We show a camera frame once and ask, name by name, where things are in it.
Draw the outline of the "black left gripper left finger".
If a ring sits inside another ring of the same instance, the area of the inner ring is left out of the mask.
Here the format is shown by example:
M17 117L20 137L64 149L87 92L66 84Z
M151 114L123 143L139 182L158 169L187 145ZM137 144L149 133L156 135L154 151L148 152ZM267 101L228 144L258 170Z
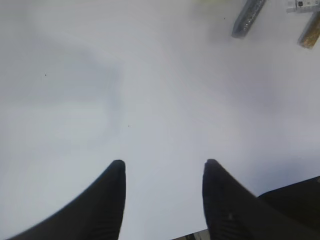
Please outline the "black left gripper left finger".
M125 209L125 163L114 160L79 196L14 240L117 240Z

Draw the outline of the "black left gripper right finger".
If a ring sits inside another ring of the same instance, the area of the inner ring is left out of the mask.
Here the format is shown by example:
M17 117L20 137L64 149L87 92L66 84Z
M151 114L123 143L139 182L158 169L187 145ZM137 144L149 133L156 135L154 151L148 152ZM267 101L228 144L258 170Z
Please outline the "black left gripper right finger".
M257 199L215 159L204 165L204 216L212 240L308 240L310 230Z

